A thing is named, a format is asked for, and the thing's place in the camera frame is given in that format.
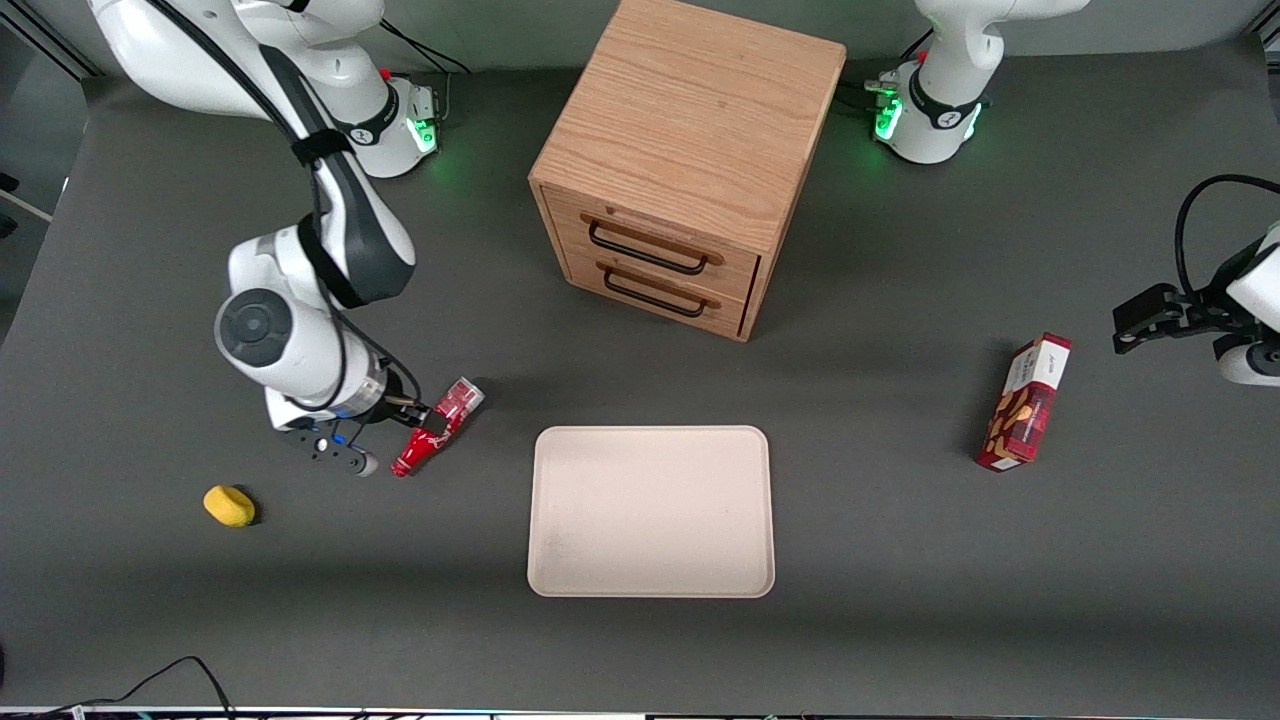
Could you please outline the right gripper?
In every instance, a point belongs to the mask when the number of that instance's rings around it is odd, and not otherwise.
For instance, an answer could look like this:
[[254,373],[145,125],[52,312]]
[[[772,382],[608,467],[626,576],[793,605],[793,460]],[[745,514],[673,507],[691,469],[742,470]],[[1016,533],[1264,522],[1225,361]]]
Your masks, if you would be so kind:
[[[330,398],[330,395],[332,392],[292,397],[280,391],[266,388],[268,420],[275,430],[287,430],[298,424],[311,427],[334,420],[339,415],[337,410],[349,393],[339,391],[334,398]],[[412,398],[396,398],[396,420],[399,423],[425,423],[431,413],[431,406]]]

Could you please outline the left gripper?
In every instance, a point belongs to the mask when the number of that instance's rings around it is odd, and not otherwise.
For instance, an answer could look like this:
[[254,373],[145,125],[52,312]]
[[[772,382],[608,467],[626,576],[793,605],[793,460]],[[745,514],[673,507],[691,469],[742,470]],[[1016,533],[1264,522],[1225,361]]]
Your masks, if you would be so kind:
[[1229,322],[1206,305],[1198,291],[1152,284],[1114,309],[1114,352],[1125,355],[1167,336],[1229,333]]

